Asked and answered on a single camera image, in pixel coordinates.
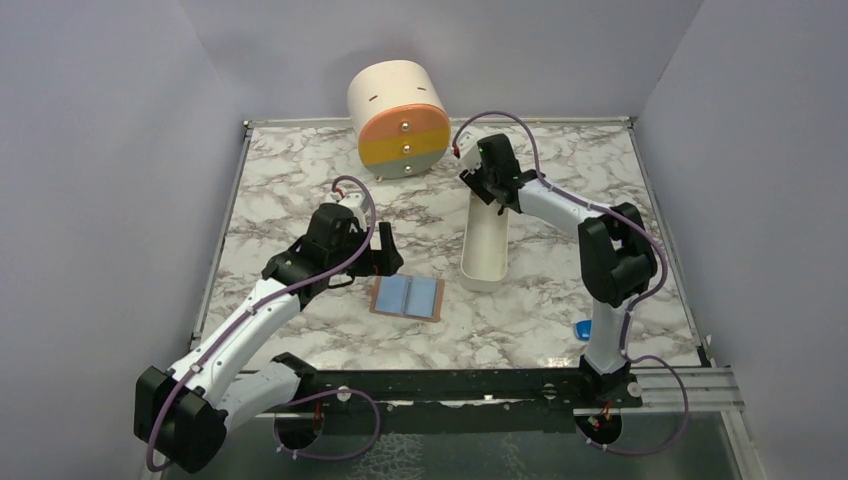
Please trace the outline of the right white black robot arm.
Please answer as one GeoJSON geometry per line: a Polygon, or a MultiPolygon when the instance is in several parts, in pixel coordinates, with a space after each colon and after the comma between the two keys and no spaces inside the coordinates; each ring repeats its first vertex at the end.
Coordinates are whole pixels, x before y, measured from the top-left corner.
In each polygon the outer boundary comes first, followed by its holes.
{"type": "Polygon", "coordinates": [[[452,150],[463,166],[460,179],[484,204],[538,218],[577,240],[581,279],[593,298],[577,393],[589,406],[604,405],[632,380],[625,354],[631,311],[659,269],[638,208],[592,202],[522,169],[504,134],[463,134],[452,150]]]}

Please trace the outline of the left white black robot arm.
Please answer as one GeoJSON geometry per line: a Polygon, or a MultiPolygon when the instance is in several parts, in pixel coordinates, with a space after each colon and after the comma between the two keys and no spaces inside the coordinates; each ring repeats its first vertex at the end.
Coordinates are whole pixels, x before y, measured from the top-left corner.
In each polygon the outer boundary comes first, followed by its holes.
{"type": "Polygon", "coordinates": [[[391,276],[402,264],[389,222],[366,221],[343,202],[321,204],[306,233],[268,260],[220,328],[168,369],[150,366],[138,377],[133,428],[146,444],[146,468],[203,469],[230,431],[275,404],[275,393],[290,410],[309,406],[313,382],[286,364],[244,381],[237,375],[272,333],[334,288],[332,277],[391,276]]]}

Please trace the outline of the brown leather card holder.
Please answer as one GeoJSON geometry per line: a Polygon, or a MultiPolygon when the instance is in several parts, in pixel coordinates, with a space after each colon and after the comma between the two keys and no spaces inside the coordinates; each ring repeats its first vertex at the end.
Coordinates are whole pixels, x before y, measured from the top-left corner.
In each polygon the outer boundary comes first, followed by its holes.
{"type": "Polygon", "coordinates": [[[372,289],[371,313],[437,323],[444,297],[441,279],[396,274],[378,277],[372,289]]]}

